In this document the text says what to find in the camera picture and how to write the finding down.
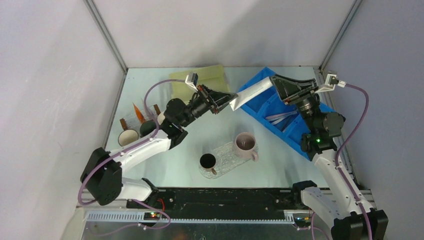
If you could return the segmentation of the white ribbed mug black rim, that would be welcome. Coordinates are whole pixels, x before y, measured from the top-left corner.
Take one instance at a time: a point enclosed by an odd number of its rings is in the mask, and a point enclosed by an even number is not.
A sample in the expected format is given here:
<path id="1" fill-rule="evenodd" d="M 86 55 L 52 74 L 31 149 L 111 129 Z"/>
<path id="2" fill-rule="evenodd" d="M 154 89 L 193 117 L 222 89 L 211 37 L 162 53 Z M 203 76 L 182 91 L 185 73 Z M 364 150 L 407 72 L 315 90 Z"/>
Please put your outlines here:
<path id="1" fill-rule="evenodd" d="M 122 131 L 118 136 L 118 144 L 124 147 L 132 142 L 139 139 L 139 133 L 134 129 L 126 129 Z"/>

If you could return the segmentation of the dark grey mug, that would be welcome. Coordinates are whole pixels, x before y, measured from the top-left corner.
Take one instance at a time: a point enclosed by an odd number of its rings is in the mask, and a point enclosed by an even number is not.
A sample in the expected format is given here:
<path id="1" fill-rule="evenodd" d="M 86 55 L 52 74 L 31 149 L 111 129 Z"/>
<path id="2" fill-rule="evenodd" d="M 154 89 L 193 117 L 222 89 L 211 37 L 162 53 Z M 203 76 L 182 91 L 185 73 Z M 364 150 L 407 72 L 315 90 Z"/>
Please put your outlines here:
<path id="1" fill-rule="evenodd" d="M 156 123 L 154 120 L 147 120 L 142 123 L 139 128 L 140 137 L 145 137 L 152 133 L 156 129 Z"/>

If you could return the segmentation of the pink mug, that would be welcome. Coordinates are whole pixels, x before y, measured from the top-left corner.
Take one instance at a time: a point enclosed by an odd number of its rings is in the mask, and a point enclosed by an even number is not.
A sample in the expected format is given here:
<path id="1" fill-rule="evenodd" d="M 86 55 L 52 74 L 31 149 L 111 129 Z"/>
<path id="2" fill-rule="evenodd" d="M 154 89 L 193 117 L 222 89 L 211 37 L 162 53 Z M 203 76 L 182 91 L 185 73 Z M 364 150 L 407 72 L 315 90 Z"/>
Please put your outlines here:
<path id="1" fill-rule="evenodd" d="M 257 162 L 259 160 L 259 155 L 256 147 L 256 138 L 250 132 L 242 132 L 238 134 L 234 140 L 234 152 L 239 158 L 242 159 L 248 159 Z"/>

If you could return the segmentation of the white toothpaste tube black cap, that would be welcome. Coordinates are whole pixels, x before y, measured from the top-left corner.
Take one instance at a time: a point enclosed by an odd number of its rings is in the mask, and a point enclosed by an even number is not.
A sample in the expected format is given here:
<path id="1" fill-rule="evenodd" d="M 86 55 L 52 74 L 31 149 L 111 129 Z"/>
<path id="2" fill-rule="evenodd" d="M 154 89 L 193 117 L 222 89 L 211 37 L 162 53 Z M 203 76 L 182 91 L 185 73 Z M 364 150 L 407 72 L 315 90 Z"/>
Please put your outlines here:
<path id="1" fill-rule="evenodd" d="M 259 82 L 253 84 L 252 86 L 237 92 L 237 96 L 229 102 L 231 110 L 236 111 L 242 105 L 249 102 L 261 93 L 265 92 L 266 90 L 270 89 L 272 86 L 273 83 L 271 81 L 271 78 L 265 77 Z"/>

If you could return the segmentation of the orange toothpaste tube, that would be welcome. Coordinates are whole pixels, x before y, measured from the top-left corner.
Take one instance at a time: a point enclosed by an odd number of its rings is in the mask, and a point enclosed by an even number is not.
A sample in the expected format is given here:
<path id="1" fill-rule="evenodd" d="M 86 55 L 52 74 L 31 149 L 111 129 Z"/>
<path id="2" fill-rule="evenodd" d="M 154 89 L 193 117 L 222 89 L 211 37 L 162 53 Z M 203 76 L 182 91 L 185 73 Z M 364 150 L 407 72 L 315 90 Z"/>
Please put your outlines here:
<path id="1" fill-rule="evenodd" d="M 140 111 L 140 109 L 134 103 L 133 103 L 133 108 L 134 108 L 134 112 L 135 112 L 135 115 L 136 115 L 138 121 L 141 124 L 144 124 L 146 122 L 146 119 L 145 119 L 144 115 L 142 114 L 142 112 Z"/>

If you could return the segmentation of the clear container with brown lid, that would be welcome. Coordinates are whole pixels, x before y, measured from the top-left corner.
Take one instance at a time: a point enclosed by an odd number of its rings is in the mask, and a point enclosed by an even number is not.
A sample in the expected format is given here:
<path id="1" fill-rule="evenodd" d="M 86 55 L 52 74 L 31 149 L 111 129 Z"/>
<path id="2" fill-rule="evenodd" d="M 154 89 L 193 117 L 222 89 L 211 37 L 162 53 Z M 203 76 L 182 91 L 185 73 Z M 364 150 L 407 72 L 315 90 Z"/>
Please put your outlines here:
<path id="1" fill-rule="evenodd" d="M 135 103 L 132 103 L 132 105 L 132 111 L 122 117 L 119 120 L 119 123 L 124 131 L 135 130 L 136 132 L 140 133 L 142 125 L 151 121 L 152 118 L 145 113 L 145 110 L 142 106 L 138 107 Z"/>

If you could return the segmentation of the brown mug black inside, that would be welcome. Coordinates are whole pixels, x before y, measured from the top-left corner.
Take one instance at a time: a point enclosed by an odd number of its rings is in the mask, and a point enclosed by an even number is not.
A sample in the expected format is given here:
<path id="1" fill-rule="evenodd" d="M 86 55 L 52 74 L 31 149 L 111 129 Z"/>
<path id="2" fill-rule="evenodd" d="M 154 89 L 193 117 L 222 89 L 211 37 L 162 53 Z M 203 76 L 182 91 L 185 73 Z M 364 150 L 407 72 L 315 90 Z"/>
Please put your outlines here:
<path id="1" fill-rule="evenodd" d="M 212 172 L 214 175 L 217 174 L 216 170 L 214 169 L 217 163 L 217 159 L 213 154 L 211 153 L 203 154 L 199 159 L 199 163 L 200 163 L 200 166 L 206 171 Z"/>

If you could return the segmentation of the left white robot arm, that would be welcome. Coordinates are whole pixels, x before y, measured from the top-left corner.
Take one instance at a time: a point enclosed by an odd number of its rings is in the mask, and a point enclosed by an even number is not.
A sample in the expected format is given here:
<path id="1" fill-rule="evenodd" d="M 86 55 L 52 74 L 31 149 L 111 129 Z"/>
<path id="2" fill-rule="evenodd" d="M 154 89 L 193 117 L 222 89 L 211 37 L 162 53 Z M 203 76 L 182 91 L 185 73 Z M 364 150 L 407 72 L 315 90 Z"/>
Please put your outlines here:
<path id="1" fill-rule="evenodd" d="M 93 200 L 83 201 L 79 192 L 78 202 L 83 206 L 94 202 L 105 206 L 116 199 L 135 199 L 145 208 L 153 208 L 158 202 L 153 185 L 144 178 L 125 178 L 125 171 L 175 148 L 188 135 L 185 127 L 208 111 L 218 114 L 237 97 L 237 93 L 216 91 L 201 84 L 188 104 L 179 98 L 171 99 L 163 112 L 162 123 L 154 120 L 155 128 L 148 135 L 114 151 L 95 149 L 80 177 L 80 190 L 88 190 Z"/>

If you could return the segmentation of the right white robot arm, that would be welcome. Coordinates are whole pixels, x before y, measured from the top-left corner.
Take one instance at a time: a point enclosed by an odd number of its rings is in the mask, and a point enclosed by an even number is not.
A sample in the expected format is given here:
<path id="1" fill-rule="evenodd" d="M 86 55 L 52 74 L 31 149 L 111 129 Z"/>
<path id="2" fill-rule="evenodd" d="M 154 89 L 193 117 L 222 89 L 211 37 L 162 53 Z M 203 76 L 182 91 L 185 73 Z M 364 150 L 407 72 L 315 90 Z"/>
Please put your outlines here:
<path id="1" fill-rule="evenodd" d="M 323 112 L 318 93 L 333 91 L 336 87 L 352 88 L 363 93 L 365 107 L 360 117 L 363 121 L 368 107 L 368 93 L 357 86 L 328 74 L 325 83 L 315 79 L 297 80 L 281 75 L 270 77 L 279 98 L 285 105 L 294 105 L 305 122 L 309 133 L 301 136 L 301 150 L 323 175 L 335 201 L 321 196 L 316 186 L 305 187 L 291 194 L 291 204 L 297 209 L 309 207 L 330 229 L 334 240 L 382 240 L 389 223 L 383 210 L 377 210 L 363 196 L 343 164 L 334 138 L 341 136 L 345 117 L 338 112 Z"/>

